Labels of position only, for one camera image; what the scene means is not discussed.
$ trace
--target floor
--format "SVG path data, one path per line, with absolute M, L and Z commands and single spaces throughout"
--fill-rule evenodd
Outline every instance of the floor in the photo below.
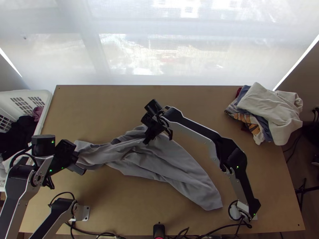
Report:
M 288 144 L 283 146 L 283 150 L 288 149 L 294 139 L 300 134 L 300 132 L 295 132 Z M 285 153 L 286 159 L 290 156 L 293 149 Z M 288 163 L 288 168 L 291 174 L 292 182 L 295 188 L 298 188 L 302 184 L 303 178 L 307 178 L 307 187 L 317 186 L 318 182 L 318 170 L 319 167 L 313 166 L 310 162 L 314 154 L 319 153 L 319 150 L 312 146 L 307 139 L 302 137 L 298 142 L 296 151 L 293 157 Z M 319 190 L 309 192 L 304 197 L 303 202 L 303 220 L 305 223 L 305 231 L 297 232 L 282 232 L 284 239 L 316 239 L 319 235 Z M 241 239 L 281 239 L 280 233 L 259 233 L 259 234 L 245 234 L 239 235 Z M 24 238 L 27 239 L 30 237 L 30 234 L 25 233 Z M 70 235 L 57 235 L 54 239 L 69 239 Z M 76 239 L 93 239 L 94 236 L 85 236 L 85 235 L 76 235 Z M 152 237 L 127 237 L 128 239 L 151 239 Z

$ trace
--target metal bracket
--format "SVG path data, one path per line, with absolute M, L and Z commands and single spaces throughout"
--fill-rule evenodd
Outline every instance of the metal bracket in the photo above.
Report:
M 79 204 L 75 204 L 73 208 L 74 218 L 71 218 L 69 221 L 87 221 L 89 219 L 89 206 L 81 206 Z

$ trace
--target sheer curtain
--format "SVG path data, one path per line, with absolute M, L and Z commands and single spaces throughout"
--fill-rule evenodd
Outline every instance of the sheer curtain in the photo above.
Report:
M 272 89 L 319 34 L 318 0 L 0 0 L 0 48 L 31 89 Z

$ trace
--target wooden board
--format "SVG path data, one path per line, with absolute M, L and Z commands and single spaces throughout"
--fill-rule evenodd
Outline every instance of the wooden board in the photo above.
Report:
M 257 146 L 241 123 L 224 109 L 234 99 L 236 86 L 57 86 L 44 124 L 43 134 L 56 141 L 84 140 L 106 143 L 140 125 L 144 106 L 156 98 L 162 106 L 180 109 L 223 137 L 232 138 L 248 158 L 247 174 L 261 208 L 252 229 L 240 233 L 304 230 L 291 178 L 282 150 L 273 143 Z M 82 205 L 91 206 L 89 221 L 77 227 L 87 231 L 115 231 L 121 235 L 151 235 L 155 223 L 166 225 L 167 234 L 190 227 L 190 234 L 204 234 L 234 223 L 227 214 L 236 199 L 228 177 L 209 159 L 206 146 L 174 132 L 174 139 L 207 171 L 219 190 L 224 207 L 205 211 L 167 183 L 124 176 L 104 166 L 79 176 L 64 170 L 53 176 L 55 190 L 41 188 L 30 201 L 20 231 L 33 232 L 47 217 L 47 204 L 58 193 L 71 191 Z M 221 231 L 235 232 L 234 227 Z M 63 225 L 58 233 L 69 234 Z

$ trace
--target gray cloth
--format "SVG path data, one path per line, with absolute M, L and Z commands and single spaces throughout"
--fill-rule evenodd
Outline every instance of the gray cloth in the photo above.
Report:
M 75 141 L 80 153 L 77 164 L 88 170 L 106 164 L 124 175 L 168 182 L 207 211 L 221 208 L 218 190 L 197 161 L 163 133 L 143 144 L 146 129 L 145 125 L 138 126 L 102 145 Z

